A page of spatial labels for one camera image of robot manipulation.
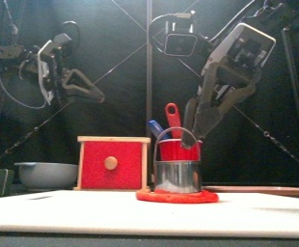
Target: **cable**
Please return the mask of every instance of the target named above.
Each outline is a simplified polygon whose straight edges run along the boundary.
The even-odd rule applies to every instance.
[[[249,9],[253,7],[253,4],[257,2],[258,0],[253,0],[245,7],[243,9],[238,12],[238,14],[235,15],[235,17],[230,20],[230,22],[227,23],[227,25],[223,27],[223,29],[218,32],[218,34],[211,38],[210,42],[214,42],[219,36],[222,35],[222,33],[230,29],[230,27],[235,24],[235,20],[241,17],[241,15],[249,11]]]
[[[72,25],[76,28],[76,34],[78,34],[78,39],[76,39],[76,44],[75,44],[75,49],[78,49],[80,47],[80,43],[82,43],[82,31],[80,31],[80,27],[78,25],[78,23],[72,20],[67,20],[62,23],[62,29],[68,26]]]
[[[156,18],[154,18],[150,26],[148,26],[148,41],[151,43],[151,45],[160,51],[160,52],[164,52],[164,48],[162,45],[159,45],[159,42],[154,42],[154,37],[155,37],[155,34],[154,34],[154,23],[158,22],[159,20],[162,21],[168,21],[171,19],[175,18],[175,14],[164,14],[164,15],[160,15],[158,16]]]
[[[8,14],[10,22],[11,22],[11,28],[12,28],[12,44],[16,45],[18,44],[19,27],[14,23],[8,1],[4,0],[3,2],[4,2],[7,14]]]
[[[2,75],[0,75],[0,88],[2,88],[2,90],[3,90],[3,92],[4,92],[4,94],[10,97],[10,99],[11,99],[15,103],[18,103],[19,105],[22,105],[23,107],[30,108],[30,109],[35,109],[35,110],[40,110],[40,109],[43,109],[43,108],[47,106],[47,101],[46,101],[46,100],[44,100],[44,103],[43,103],[42,106],[31,106],[31,105],[27,105],[27,104],[24,104],[23,102],[20,102],[20,101],[10,94],[10,92],[8,92],[8,90],[7,90],[6,86],[4,86],[3,80],[2,80]]]

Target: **utensil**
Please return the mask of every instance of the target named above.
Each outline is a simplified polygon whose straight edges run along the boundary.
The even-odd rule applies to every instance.
[[[179,111],[178,107],[174,103],[168,103],[166,106],[166,115],[168,119],[168,125],[170,127],[180,127],[180,117],[179,117]],[[180,139],[182,137],[182,131],[180,129],[175,129],[171,132],[174,139]]]
[[[152,134],[158,138],[160,136],[160,134],[164,132],[162,126],[159,125],[159,123],[155,120],[151,120],[148,122],[148,126],[150,126]],[[167,134],[163,136],[163,140],[166,140],[166,139],[168,139],[168,135]]]

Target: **blue utensil handle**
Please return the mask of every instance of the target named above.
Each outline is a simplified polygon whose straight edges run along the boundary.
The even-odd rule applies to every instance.
[[[158,138],[160,136],[160,134],[164,132],[162,126],[159,125],[159,123],[155,120],[151,120],[148,122],[148,126],[150,126],[152,134]],[[166,140],[166,139],[168,139],[168,135],[167,134],[163,136],[163,140]]]

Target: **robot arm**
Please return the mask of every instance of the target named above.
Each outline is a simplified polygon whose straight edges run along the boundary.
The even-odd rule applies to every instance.
[[[22,45],[0,46],[0,72],[6,68],[38,74],[39,87],[46,101],[54,97],[60,102],[104,101],[104,94],[90,78],[78,69],[63,67],[63,58],[71,54],[71,39],[60,34],[40,48],[38,54],[27,51]]]
[[[245,12],[259,2],[263,2],[262,9],[254,16],[246,17]],[[196,31],[192,28],[195,25],[191,14],[180,17],[178,14],[167,14],[158,18],[174,22],[171,25],[167,24],[164,44],[158,44],[158,41],[151,39],[150,26],[150,41],[152,40],[152,45],[167,55],[191,56],[190,52],[199,51],[199,54],[206,56],[203,83],[198,97],[191,98],[187,103],[183,123],[198,139],[206,138],[233,106],[254,94],[262,68],[277,43],[270,34],[283,28],[299,15],[299,1],[253,0],[241,11],[241,15],[243,16],[237,16],[210,41],[200,37],[194,38]],[[168,27],[178,25],[183,27],[183,32],[179,36],[174,32],[171,36]],[[182,144],[186,148],[194,145],[194,139],[187,134],[183,134]]]

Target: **red cup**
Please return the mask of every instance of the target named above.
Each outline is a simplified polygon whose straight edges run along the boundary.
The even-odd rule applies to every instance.
[[[180,139],[167,139],[159,142],[162,161],[190,160],[199,161],[202,159],[200,150],[203,142],[199,141],[191,149],[182,146]]]

